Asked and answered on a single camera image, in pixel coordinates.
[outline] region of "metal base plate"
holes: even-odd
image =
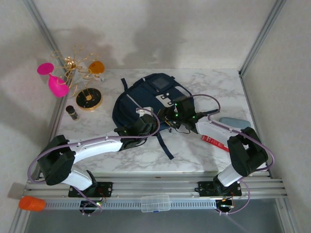
[[[112,182],[97,182],[98,186],[93,195],[88,195],[89,198],[109,198],[112,193]],[[74,188],[70,187],[68,192],[69,198],[81,198],[80,193]]]
[[[140,200],[143,196],[168,194],[171,200],[176,199],[222,199],[219,196],[200,197],[194,189],[198,182],[211,182],[217,172],[112,172],[95,173],[97,182],[112,182],[113,190],[109,199]],[[255,172],[252,177],[243,181],[248,185],[252,199],[286,198],[286,190],[282,179],[267,177],[268,172]],[[72,199],[68,197],[69,185],[57,184],[48,186],[28,182],[23,195],[33,196],[44,200]],[[248,191],[241,184],[242,196],[247,199]]]
[[[199,187],[194,190],[200,194],[200,197],[241,197],[242,191],[240,185],[235,182],[230,188],[222,193],[216,192],[213,181],[198,182]]]

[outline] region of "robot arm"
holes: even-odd
[[[74,164],[98,154],[117,152],[134,148],[156,131],[156,120],[150,112],[140,112],[140,117],[130,127],[119,127],[105,135],[88,138],[67,140],[63,135],[56,136],[42,151],[68,145],[53,150],[38,160],[40,169],[47,185],[66,183],[88,192],[96,184],[89,171],[81,171]]]
[[[181,125],[185,125],[186,129],[208,135],[229,148],[231,164],[214,177],[215,196],[225,196],[230,192],[233,183],[247,177],[268,160],[268,154],[262,147],[238,134],[242,132],[260,142],[252,128],[247,127],[243,130],[232,128],[211,120],[207,113],[196,113],[189,98],[176,99],[174,106],[161,109],[158,115],[173,128],[178,129]]]

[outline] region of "black mounting bracket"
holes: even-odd
[[[92,193],[85,194],[88,198],[109,198],[112,193],[112,182],[97,182],[97,186]],[[72,186],[69,188],[68,192],[69,198],[80,198],[81,194],[75,190]]]
[[[215,182],[213,181],[201,181],[198,182],[198,188],[194,191],[198,192],[200,197],[241,197],[242,191],[241,186],[237,182],[234,182],[227,189],[219,192],[219,189],[215,187]]]

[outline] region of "gray wall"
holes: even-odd
[[[0,8],[0,232],[8,232],[27,181],[27,168],[47,143],[56,98],[37,66],[45,45],[22,1]]]
[[[275,0],[35,0],[60,50],[107,68],[239,69]]]
[[[301,232],[311,232],[311,1],[287,0],[244,78]]]

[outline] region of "pink cup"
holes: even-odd
[[[62,79],[60,79],[56,76],[53,76],[51,74],[49,74],[49,76],[50,76],[49,88],[52,91],[52,93],[56,97],[59,97],[59,98],[65,96],[69,92],[69,88],[65,84],[65,82]]]
[[[40,75],[47,75],[47,74],[52,73],[53,70],[54,70],[53,64],[47,62],[47,63],[43,63],[43,64],[39,65],[37,72]]]

